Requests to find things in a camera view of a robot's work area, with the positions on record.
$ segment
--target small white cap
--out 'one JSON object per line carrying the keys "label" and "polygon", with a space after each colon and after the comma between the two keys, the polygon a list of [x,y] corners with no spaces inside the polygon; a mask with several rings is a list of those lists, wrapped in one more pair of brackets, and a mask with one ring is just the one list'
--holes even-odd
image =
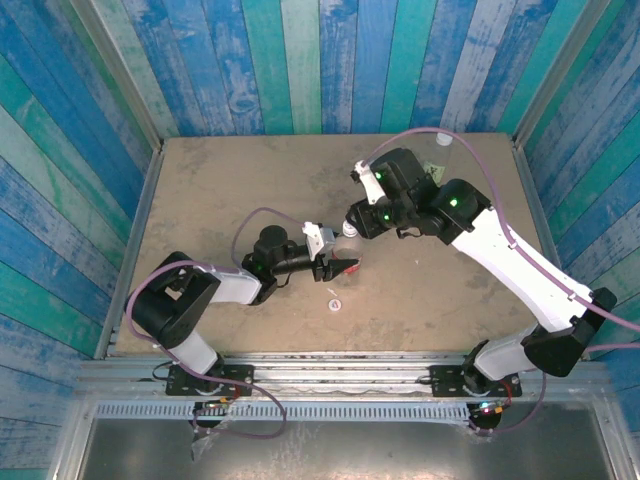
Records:
{"label": "small white cap", "polygon": [[341,308],[342,302],[340,300],[338,300],[337,298],[332,298],[331,300],[329,300],[329,310],[331,310],[332,312],[337,312]]}
{"label": "small white cap", "polygon": [[448,147],[453,142],[453,137],[446,133],[439,133],[436,135],[436,143],[443,147]]}
{"label": "small white cap", "polygon": [[356,227],[345,220],[344,222],[342,222],[342,234],[345,237],[352,238],[358,234],[358,230],[356,230]]}

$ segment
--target painted wood wall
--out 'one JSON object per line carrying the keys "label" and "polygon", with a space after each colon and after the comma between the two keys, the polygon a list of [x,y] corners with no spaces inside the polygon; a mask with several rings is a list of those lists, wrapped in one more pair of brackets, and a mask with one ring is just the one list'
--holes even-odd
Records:
{"label": "painted wood wall", "polygon": [[91,0],[163,138],[513,133],[586,0]]}
{"label": "painted wood wall", "polygon": [[69,0],[0,0],[0,479],[44,479],[151,148]]}
{"label": "painted wood wall", "polygon": [[[562,267],[640,324],[640,1],[611,0],[525,146]],[[596,343],[638,341],[606,322]],[[602,357],[640,437],[640,353]]]}

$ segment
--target tan table surface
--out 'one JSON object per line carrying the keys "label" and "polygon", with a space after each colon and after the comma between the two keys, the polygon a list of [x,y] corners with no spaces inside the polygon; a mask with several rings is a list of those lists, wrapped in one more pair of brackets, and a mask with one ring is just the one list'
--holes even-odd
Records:
{"label": "tan table surface", "polygon": [[[428,155],[430,136],[397,143]],[[497,179],[510,224],[539,249],[535,227],[503,134],[465,135]],[[270,206],[301,221],[341,230],[351,203],[364,198],[349,172],[388,135],[176,138],[166,156],[137,261],[133,285],[172,251],[194,260],[231,265],[238,224],[254,208]],[[459,177],[489,195],[464,147],[454,143],[445,180]],[[261,228],[280,223],[290,238],[304,236],[271,214],[259,214],[238,242],[251,251]],[[211,305],[197,330],[222,352],[340,350],[468,350],[486,338],[516,332],[534,321],[510,291],[475,261],[435,238],[398,240],[395,232],[367,242],[359,283],[341,288],[294,274],[258,307]],[[332,289],[342,300],[327,303]],[[120,329],[117,352],[151,346]]]}

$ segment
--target work surface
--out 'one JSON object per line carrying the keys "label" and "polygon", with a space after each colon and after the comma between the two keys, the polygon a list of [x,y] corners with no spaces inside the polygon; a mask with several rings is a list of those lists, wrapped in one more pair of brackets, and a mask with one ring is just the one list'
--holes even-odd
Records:
{"label": "work surface", "polygon": [[[405,146],[428,158],[431,136]],[[194,260],[230,266],[231,239],[244,217],[269,206],[340,231],[364,189],[349,177],[354,163],[388,135],[176,138],[166,156],[147,222],[133,286],[164,258],[181,250]],[[510,224],[539,249],[511,145],[502,134],[469,134],[497,180]],[[480,169],[454,143],[445,178],[463,178],[490,197]],[[304,235],[271,214],[259,214],[238,242],[252,250],[271,223]],[[265,304],[210,306],[200,334],[222,352],[340,350],[468,350],[478,341],[521,330],[534,321],[527,308],[475,261],[435,238],[399,240],[395,232],[367,242],[356,286],[314,283],[294,274]],[[336,295],[342,309],[327,304]],[[146,353],[151,346],[120,329],[118,352]]]}

